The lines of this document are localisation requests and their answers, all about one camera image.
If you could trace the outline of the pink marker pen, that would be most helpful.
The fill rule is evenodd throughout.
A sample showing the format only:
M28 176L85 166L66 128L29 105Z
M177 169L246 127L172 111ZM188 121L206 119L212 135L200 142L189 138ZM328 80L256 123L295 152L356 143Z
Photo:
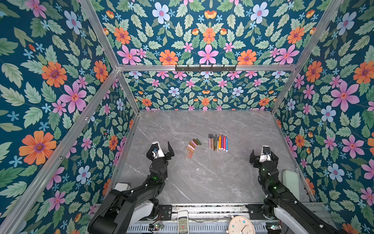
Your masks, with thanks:
M226 142L227 142L227 138L226 138L226 136L223 136L223 143L222 143L222 146L223 146L223 150L224 150L224 151L227 150Z

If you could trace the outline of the orange highlighter pen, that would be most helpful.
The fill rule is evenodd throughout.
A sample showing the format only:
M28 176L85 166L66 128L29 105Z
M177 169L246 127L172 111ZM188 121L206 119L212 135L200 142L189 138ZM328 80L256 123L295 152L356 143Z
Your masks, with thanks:
M219 150L222 150L222 135L219 135L218 147L219 147Z

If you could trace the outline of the brown pen tan cap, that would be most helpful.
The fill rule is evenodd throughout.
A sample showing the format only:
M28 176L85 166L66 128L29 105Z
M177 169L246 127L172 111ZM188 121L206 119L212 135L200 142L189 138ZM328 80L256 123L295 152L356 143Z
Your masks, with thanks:
M216 135L214 136L214 151L216 151Z

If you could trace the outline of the tan pen lilac cap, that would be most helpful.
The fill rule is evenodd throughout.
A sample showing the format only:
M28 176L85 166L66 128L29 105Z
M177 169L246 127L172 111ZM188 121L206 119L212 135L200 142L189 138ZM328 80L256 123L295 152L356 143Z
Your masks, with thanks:
M214 149L214 134L212 134L211 136L211 146L212 146L212 149Z

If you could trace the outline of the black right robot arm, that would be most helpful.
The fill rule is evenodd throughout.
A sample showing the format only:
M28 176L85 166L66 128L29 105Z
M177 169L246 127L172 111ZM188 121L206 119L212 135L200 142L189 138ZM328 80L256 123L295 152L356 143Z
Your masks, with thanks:
M250 154L249 162L258 169L258 182L266 195L263 215L279 219L295 234L345 234L344 229L338 230L315 215L279 180L278 161L268 146L258 156L254 151Z

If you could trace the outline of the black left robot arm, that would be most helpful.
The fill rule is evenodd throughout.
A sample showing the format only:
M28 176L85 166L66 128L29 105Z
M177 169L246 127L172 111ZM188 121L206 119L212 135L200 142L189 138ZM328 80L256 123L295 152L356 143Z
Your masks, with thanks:
M150 174L138 187L124 190L122 184L112 189L95 216L89 223L90 234L125 234L137 221L152 215L158 215L158 200L168 178L168 161L175 153L168 143L168 151L164 153L159 142L152 143L146 157L152 161Z

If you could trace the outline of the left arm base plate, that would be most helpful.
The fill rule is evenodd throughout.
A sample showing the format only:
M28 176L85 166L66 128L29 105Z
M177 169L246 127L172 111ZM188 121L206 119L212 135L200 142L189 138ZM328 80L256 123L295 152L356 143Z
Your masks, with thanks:
M172 219L172 205L156 205L153 207L153 220L170 221Z

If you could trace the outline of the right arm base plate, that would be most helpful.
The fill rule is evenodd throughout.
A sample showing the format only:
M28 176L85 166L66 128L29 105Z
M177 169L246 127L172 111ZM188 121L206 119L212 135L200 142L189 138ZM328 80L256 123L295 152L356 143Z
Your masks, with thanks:
M263 204L247 204L245 207L248 209L248 214L252 220L274 220L274 216L268 216L264 214L264 205Z

